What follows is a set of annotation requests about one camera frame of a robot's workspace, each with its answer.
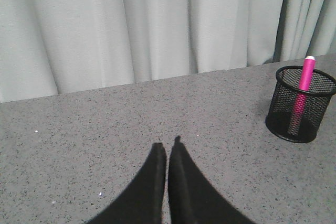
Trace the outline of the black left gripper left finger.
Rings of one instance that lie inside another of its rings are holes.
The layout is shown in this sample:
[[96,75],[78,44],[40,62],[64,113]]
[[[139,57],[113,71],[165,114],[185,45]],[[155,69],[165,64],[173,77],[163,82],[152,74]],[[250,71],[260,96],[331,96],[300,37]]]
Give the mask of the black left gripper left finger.
[[153,143],[126,189],[89,223],[162,223],[165,177],[165,149],[162,143]]

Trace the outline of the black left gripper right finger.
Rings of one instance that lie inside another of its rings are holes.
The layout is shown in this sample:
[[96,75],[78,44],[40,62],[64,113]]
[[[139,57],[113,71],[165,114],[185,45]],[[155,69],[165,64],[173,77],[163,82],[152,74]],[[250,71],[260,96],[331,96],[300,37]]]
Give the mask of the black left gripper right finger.
[[171,223],[253,223],[211,185],[177,136],[170,154]]

